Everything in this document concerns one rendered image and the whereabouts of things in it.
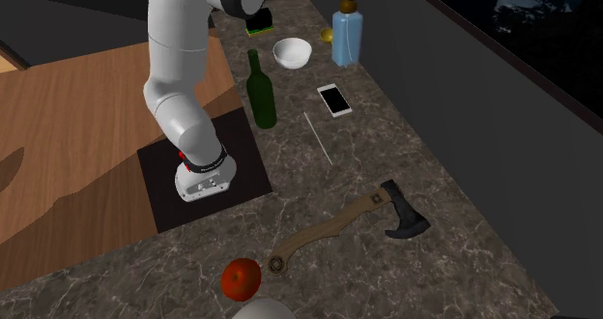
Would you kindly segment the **white rounded object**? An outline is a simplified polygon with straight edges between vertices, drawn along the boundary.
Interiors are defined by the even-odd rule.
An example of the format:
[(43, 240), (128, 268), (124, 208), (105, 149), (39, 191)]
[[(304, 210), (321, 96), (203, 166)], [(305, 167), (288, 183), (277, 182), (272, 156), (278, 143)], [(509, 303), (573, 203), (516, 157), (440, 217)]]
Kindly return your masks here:
[(273, 299), (258, 299), (244, 305), (232, 319), (297, 319), (285, 304)]

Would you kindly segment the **black and green sponge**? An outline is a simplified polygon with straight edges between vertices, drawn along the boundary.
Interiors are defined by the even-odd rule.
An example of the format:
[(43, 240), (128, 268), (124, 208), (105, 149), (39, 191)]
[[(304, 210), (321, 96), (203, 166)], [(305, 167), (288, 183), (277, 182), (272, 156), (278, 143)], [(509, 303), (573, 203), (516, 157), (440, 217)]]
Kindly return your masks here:
[(270, 32), (273, 29), (273, 15), (268, 7), (261, 8), (245, 21), (245, 31), (249, 37)]

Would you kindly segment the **red apple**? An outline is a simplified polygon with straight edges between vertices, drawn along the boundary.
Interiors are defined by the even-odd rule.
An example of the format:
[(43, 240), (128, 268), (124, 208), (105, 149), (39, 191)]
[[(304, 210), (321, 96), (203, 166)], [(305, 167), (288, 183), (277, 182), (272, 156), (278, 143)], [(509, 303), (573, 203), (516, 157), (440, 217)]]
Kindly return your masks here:
[(224, 269), (220, 281), (221, 290), (227, 298), (245, 302), (258, 291), (261, 279), (261, 269), (255, 260), (238, 258)]

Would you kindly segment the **white bowl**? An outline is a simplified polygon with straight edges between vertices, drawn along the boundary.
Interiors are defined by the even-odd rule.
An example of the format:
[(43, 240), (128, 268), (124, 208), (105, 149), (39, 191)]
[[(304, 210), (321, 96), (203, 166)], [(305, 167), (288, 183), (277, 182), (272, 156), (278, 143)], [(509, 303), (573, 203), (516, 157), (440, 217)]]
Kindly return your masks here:
[(273, 56), (279, 66), (296, 70), (305, 66), (312, 53), (312, 46), (300, 38), (286, 38), (273, 46)]

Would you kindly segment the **dark robot stand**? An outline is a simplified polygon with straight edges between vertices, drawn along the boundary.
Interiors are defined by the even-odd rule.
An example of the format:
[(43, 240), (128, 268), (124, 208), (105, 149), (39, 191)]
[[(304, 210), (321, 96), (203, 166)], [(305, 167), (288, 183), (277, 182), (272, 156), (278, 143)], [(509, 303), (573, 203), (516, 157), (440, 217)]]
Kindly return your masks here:
[(159, 233), (237, 206), (273, 191), (243, 108), (213, 119), (215, 131), (237, 164), (229, 189), (192, 202), (176, 191), (175, 173), (182, 160), (163, 139), (137, 151)]

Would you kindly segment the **dark window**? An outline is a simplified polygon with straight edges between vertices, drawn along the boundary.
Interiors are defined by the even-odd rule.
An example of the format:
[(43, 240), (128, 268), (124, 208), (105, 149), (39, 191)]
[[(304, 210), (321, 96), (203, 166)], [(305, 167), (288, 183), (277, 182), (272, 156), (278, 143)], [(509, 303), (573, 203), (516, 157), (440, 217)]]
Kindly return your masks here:
[(426, 0), (603, 135), (603, 0)]

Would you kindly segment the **thin white stick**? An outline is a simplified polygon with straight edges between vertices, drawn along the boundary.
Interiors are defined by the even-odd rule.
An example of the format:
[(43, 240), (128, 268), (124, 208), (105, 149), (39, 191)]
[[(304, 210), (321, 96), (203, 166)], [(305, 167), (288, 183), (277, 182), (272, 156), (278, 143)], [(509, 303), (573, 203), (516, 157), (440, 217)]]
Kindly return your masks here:
[(330, 155), (328, 154), (328, 152), (327, 152), (327, 150), (326, 150), (326, 148), (325, 148), (325, 146), (324, 146), (324, 144), (323, 144), (320, 136), (318, 135), (317, 131), (315, 130), (315, 128), (314, 128), (314, 126), (313, 126), (313, 124), (312, 124), (312, 122), (311, 122), (311, 120), (310, 120), (307, 112), (304, 111), (302, 114), (303, 114), (303, 116), (304, 116), (307, 124), (310, 126), (310, 129), (312, 130), (312, 132), (313, 132), (313, 134), (314, 134), (317, 142), (319, 143), (319, 145), (321, 147), (321, 150), (322, 150), (323, 154), (325, 155), (326, 159), (328, 160), (329, 164), (333, 165), (333, 162), (332, 162), (332, 160), (330, 158)]

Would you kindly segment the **white smartphone black screen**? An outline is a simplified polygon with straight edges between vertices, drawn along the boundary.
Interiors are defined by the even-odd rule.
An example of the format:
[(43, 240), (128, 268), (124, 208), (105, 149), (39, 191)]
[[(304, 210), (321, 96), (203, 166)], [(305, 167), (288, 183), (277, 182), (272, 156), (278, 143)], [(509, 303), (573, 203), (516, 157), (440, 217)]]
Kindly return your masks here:
[(339, 88), (334, 83), (318, 87), (317, 92), (333, 118), (349, 114), (353, 111)]

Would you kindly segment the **light blue bottle brown cap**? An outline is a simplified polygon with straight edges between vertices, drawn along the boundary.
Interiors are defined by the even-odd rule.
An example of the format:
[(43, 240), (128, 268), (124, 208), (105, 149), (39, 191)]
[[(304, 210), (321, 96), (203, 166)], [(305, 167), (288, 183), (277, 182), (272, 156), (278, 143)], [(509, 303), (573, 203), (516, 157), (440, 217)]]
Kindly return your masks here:
[(363, 15), (354, 0), (341, 0), (332, 15), (331, 59), (339, 67), (359, 62)]

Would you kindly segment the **dark green glass bottle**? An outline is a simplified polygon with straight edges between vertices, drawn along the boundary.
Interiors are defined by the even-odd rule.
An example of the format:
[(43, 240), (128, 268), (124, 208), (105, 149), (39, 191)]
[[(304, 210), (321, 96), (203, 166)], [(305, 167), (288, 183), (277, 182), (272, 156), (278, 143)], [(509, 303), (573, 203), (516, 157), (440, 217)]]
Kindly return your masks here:
[(248, 99), (256, 126), (267, 130), (274, 127), (277, 121), (273, 85), (261, 70), (258, 51), (250, 49), (247, 56), (250, 66), (250, 75), (246, 81)]

